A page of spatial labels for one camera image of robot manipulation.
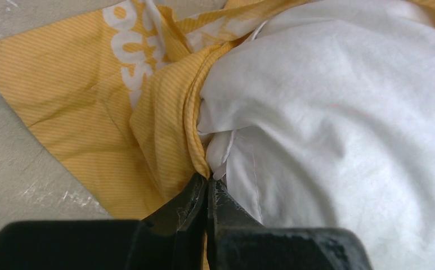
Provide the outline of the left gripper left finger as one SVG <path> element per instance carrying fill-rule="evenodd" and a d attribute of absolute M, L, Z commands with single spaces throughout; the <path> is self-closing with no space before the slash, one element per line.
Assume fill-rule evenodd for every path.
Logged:
<path fill-rule="evenodd" d="M 202 269 L 207 180 L 148 217 L 28 220 L 0 231 L 0 269 Z"/>

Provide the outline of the orange cartoon pillowcase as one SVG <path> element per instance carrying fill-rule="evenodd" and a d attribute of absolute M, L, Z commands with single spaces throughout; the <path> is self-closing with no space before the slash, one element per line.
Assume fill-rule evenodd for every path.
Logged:
<path fill-rule="evenodd" d="M 198 132 L 212 66 L 309 2 L 229 1 L 177 20 L 169 7 L 124 1 L 0 40 L 0 93 L 111 215 L 143 218 L 194 173 L 219 179 Z"/>

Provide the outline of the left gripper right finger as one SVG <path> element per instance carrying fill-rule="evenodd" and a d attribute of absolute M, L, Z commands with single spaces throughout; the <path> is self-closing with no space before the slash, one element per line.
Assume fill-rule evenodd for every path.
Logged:
<path fill-rule="evenodd" d="M 339 228 L 268 228 L 227 192 L 208 186 L 210 269 L 371 269 L 361 241 Z"/>

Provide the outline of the white pillow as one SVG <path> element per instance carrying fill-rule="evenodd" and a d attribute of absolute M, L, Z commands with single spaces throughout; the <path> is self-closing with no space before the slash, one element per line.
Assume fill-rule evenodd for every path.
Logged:
<path fill-rule="evenodd" d="M 311 1 L 211 68 L 198 132 L 267 227 L 332 227 L 374 269 L 435 269 L 435 11 Z"/>

